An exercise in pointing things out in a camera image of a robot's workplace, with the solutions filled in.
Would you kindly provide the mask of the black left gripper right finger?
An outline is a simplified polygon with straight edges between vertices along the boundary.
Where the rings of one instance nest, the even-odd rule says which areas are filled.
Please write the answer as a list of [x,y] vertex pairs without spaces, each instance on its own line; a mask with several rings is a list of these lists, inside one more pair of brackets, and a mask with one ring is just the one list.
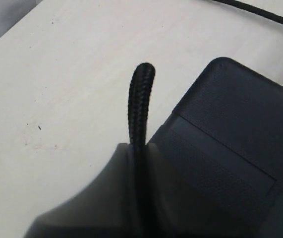
[[200,195],[163,157],[157,146],[146,146],[152,201],[159,227],[174,238],[228,238],[230,218]]

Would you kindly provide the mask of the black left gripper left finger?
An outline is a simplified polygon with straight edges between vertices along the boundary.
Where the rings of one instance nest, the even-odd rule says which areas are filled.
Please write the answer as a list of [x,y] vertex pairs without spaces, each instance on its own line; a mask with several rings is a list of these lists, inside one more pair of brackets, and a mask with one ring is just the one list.
[[25,237],[141,237],[129,145],[117,145],[99,175],[80,193],[38,216]]

